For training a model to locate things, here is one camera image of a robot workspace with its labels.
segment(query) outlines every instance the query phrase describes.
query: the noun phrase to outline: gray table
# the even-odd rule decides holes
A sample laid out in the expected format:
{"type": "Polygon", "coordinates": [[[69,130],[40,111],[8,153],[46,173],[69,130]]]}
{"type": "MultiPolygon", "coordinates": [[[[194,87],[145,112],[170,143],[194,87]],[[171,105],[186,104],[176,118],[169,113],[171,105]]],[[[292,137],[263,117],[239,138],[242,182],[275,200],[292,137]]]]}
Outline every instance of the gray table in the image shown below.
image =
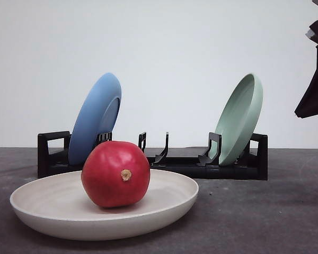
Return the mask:
{"type": "Polygon", "coordinates": [[[267,182],[197,179],[197,201],[183,218],[114,241],[57,239],[25,226],[8,199],[36,177],[36,148],[0,148],[2,254],[318,253],[318,150],[270,149],[267,182]]]}

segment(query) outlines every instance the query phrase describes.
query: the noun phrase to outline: white backdrop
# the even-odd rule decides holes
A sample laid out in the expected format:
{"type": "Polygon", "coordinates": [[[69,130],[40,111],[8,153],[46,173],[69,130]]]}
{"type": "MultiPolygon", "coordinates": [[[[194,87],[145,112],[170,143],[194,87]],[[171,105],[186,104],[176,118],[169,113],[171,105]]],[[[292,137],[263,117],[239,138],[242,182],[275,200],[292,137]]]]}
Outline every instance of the white backdrop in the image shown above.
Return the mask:
{"type": "Polygon", "coordinates": [[[105,72],[122,86],[114,139],[205,146],[228,97],[254,72],[256,132],[271,148],[318,148],[318,116],[294,110],[315,71],[310,0],[0,0],[0,147],[70,130],[105,72]]]}

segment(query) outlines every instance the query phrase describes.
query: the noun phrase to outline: black dish rack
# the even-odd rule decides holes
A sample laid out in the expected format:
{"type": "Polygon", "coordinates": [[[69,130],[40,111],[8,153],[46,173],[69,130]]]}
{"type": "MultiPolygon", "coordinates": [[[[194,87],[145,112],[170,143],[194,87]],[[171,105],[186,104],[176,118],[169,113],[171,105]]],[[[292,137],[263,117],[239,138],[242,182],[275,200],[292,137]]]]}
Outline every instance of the black dish rack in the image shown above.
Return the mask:
{"type": "MultiPolygon", "coordinates": [[[[68,162],[68,148],[71,134],[69,131],[50,132],[38,134],[38,178],[82,170],[83,164],[70,165],[68,162]],[[48,141],[64,139],[62,151],[49,153],[48,141]]],[[[208,147],[198,156],[177,157],[169,153],[169,133],[166,133],[165,147],[160,154],[148,156],[151,168],[180,173],[192,178],[204,179],[268,179],[268,137],[263,134],[252,134],[241,155],[236,162],[228,166],[219,165],[219,156],[222,147],[222,136],[210,132],[208,147]],[[211,144],[217,143],[217,153],[213,158],[209,157],[211,144]],[[258,142],[257,154],[250,152],[251,141],[258,142]]],[[[101,133],[97,136],[92,149],[99,143],[111,141],[112,132],[101,133]]],[[[139,135],[139,148],[146,154],[146,132],[139,135]]]]}

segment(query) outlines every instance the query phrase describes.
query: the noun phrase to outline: pomegranate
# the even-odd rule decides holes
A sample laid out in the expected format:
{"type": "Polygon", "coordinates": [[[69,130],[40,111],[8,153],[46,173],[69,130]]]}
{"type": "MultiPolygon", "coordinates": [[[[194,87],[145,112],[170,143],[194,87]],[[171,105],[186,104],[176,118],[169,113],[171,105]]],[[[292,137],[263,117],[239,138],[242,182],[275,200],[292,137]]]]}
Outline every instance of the pomegranate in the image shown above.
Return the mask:
{"type": "Polygon", "coordinates": [[[106,141],[88,156],[81,181],[98,206],[115,207],[140,201],[149,184],[149,163],[135,144],[106,141]]]}

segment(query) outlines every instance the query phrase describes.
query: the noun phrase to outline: mint green plate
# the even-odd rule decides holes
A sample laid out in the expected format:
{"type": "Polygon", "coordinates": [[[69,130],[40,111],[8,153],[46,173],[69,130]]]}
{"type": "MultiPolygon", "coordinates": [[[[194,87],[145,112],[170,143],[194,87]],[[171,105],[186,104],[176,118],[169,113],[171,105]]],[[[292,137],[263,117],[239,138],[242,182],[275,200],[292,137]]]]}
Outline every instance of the mint green plate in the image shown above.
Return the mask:
{"type": "MultiPolygon", "coordinates": [[[[246,147],[258,122],[262,102],[263,88],[258,77],[246,75],[228,99],[216,127],[215,132],[222,135],[221,166],[235,162],[246,147]]],[[[217,143],[213,143],[210,158],[216,151],[217,143]]]]}

